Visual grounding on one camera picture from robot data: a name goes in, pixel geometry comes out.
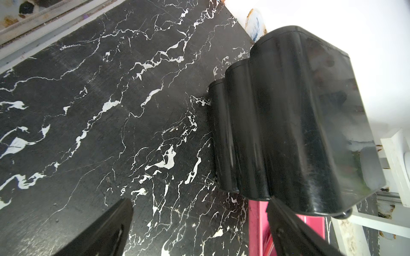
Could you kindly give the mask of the black drawer cabinet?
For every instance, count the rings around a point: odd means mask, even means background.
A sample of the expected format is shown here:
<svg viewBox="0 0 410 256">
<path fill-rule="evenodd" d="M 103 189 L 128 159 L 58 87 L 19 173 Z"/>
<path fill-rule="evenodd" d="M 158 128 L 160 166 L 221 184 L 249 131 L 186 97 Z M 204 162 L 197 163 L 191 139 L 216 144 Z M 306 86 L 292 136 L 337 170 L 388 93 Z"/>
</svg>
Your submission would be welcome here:
<svg viewBox="0 0 410 256">
<path fill-rule="evenodd" d="M 386 185 L 350 57 L 311 32 L 269 32 L 208 93 L 222 190 L 342 218 Z"/>
</svg>

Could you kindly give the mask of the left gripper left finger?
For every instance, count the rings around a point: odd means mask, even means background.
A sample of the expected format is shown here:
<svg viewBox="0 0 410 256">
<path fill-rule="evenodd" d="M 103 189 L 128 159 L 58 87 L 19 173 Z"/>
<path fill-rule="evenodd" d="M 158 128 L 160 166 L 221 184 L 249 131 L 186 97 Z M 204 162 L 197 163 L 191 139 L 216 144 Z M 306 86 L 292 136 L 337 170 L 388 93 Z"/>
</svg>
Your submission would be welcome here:
<svg viewBox="0 0 410 256">
<path fill-rule="evenodd" d="M 57 256 L 123 255 L 133 216 L 130 199 L 122 198 L 59 250 Z"/>
</svg>

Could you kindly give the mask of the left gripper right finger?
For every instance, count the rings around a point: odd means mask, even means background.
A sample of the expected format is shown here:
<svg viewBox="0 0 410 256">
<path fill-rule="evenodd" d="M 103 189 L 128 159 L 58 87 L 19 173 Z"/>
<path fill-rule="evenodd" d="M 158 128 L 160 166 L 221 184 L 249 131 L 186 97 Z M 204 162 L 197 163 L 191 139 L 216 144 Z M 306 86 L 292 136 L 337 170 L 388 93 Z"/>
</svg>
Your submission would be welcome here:
<svg viewBox="0 0 410 256">
<path fill-rule="evenodd" d="M 266 212 L 278 256 L 341 255 L 280 200 L 271 198 Z"/>
</svg>

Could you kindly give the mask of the pink drawer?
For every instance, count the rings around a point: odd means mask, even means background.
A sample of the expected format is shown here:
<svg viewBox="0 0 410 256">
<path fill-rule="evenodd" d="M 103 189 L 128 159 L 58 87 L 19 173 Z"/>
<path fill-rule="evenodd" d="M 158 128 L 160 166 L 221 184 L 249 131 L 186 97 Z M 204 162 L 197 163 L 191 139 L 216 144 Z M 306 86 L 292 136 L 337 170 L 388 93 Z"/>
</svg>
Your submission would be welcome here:
<svg viewBox="0 0 410 256">
<path fill-rule="evenodd" d="M 268 215 L 266 213 L 267 207 L 268 202 L 248 201 L 250 256 L 277 255 L 270 232 Z M 326 225 L 323 217 L 310 217 L 299 214 L 297 216 L 321 238 L 326 238 Z"/>
</svg>

